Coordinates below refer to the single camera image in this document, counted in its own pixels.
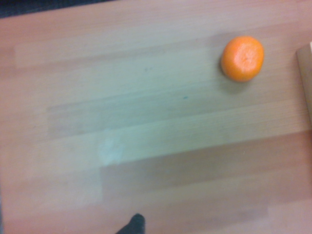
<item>table surface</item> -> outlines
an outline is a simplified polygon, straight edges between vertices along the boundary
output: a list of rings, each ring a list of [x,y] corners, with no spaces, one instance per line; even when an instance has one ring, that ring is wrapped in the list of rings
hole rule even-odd
[[[303,0],[120,0],[0,20],[6,234],[307,234]],[[248,83],[219,60],[265,48]]]

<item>wooden table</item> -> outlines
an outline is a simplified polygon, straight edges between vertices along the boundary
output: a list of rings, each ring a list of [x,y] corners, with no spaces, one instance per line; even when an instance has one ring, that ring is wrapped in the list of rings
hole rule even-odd
[[[0,20],[6,234],[309,234],[303,0],[120,0]],[[219,59],[251,35],[261,73]]]

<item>black object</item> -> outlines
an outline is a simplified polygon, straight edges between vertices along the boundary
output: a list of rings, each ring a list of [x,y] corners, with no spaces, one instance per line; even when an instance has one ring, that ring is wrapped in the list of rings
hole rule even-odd
[[[130,222],[116,234],[145,234],[145,218],[136,214]]]
[[[0,18],[111,0],[0,0]]]

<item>mandarin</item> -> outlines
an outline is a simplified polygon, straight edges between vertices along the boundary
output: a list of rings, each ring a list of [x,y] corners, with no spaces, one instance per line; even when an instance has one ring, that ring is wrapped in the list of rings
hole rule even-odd
[[[225,47],[221,67],[230,79],[245,82],[260,72],[263,59],[262,44],[253,37],[240,36],[232,39]]]

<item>tangerine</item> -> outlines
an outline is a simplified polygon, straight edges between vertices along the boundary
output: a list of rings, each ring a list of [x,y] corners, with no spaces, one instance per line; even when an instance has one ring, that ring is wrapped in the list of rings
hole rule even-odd
[[[225,47],[221,67],[226,76],[246,82],[258,75],[264,60],[262,44],[250,36],[232,39]]]

